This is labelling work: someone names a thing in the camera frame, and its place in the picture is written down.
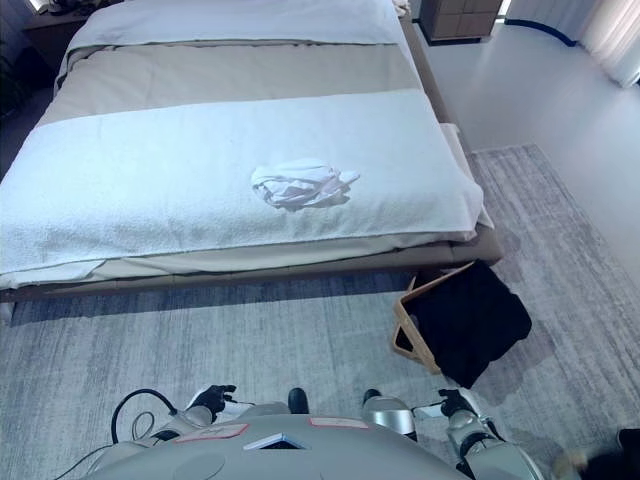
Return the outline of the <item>robot left hand black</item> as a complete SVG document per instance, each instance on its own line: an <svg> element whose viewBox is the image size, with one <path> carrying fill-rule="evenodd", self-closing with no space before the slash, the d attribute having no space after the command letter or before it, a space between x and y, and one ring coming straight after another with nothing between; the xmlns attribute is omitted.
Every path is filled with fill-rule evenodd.
<svg viewBox="0 0 640 480"><path fill-rule="evenodd" d="M204 407L213 416L222 412L227 402L232 401L232 394L236 391L236 385L210 385L200 389L191 399L187 409Z"/></svg>

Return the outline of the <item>robot right hand black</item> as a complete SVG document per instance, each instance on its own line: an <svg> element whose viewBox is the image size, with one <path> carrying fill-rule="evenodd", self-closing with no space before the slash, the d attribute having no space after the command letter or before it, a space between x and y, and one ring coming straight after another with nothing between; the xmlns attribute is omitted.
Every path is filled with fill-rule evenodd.
<svg viewBox="0 0 640 480"><path fill-rule="evenodd" d="M468 389L448 389L438 390L440 399L432 404L417 406L412 409L415 418L450 418L459 411L470 412L472 415L479 415L479 408L475 402L472 392Z"/></svg>

